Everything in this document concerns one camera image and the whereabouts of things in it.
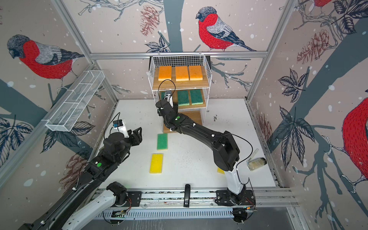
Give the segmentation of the light green sponge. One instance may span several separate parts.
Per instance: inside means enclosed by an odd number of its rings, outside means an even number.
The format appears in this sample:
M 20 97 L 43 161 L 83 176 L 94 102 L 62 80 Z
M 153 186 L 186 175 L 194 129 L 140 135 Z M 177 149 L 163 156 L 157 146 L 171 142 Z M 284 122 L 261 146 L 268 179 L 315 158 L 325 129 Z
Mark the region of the light green sponge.
M 157 150 L 168 150 L 168 134 L 157 135 Z

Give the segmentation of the orange sponge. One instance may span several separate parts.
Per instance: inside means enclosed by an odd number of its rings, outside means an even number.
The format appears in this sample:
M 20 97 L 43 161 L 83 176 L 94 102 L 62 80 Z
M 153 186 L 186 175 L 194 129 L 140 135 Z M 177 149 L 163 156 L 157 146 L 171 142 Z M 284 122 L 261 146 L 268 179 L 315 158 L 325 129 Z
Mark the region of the orange sponge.
M 201 66 L 189 66 L 189 79 L 190 81 L 202 81 L 202 67 Z
M 158 81 L 171 80 L 172 78 L 172 66 L 160 66 Z
M 175 79 L 176 81 L 189 81 L 189 73 L 187 66 L 175 67 Z

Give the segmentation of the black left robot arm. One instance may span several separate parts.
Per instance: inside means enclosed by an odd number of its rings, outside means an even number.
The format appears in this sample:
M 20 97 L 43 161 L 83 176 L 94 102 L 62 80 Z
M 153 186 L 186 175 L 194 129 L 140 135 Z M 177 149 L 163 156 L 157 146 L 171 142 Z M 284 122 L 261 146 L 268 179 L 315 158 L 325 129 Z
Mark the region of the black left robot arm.
M 133 146 L 142 142 L 142 128 L 128 130 L 127 135 L 115 132 L 103 141 L 104 147 L 87 163 L 77 182 L 44 215 L 33 223 L 24 223 L 21 230 L 80 230 L 107 208 L 128 201 L 127 189 L 111 183 L 97 198 L 80 205 L 126 160 Z

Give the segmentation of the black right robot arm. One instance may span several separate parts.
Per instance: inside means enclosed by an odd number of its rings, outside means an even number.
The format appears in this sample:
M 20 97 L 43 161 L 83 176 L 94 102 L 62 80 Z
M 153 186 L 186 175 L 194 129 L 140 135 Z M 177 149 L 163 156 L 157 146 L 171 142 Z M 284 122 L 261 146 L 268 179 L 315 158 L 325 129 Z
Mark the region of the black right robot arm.
M 230 192 L 238 195 L 243 190 L 235 166 L 239 161 L 240 149 L 229 131 L 223 133 L 206 128 L 187 115 L 178 112 L 167 100 L 155 104 L 158 115 L 171 131 L 188 135 L 208 146 L 213 152 L 214 163 L 225 172 L 227 187 Z

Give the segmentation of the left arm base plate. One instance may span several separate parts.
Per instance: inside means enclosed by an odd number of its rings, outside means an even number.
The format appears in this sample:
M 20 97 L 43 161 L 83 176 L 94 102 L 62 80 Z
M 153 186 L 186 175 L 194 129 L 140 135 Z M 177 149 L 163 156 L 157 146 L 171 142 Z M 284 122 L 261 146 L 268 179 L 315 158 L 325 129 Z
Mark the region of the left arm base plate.
M 139 207 L 141 201 L 141 191 L 122 192 L 116 197 L 115 207 Z

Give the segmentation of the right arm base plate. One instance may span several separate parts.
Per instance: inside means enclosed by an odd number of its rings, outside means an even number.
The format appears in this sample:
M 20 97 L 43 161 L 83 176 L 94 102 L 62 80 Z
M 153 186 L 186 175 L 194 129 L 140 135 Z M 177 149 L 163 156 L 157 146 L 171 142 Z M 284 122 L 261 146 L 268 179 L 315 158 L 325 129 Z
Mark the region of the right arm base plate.
M 242 190 L 236 195 L 230 190 L 217 190 L 215 203 L 218 206 L 254 206 L 255 196 L 252 190 Z

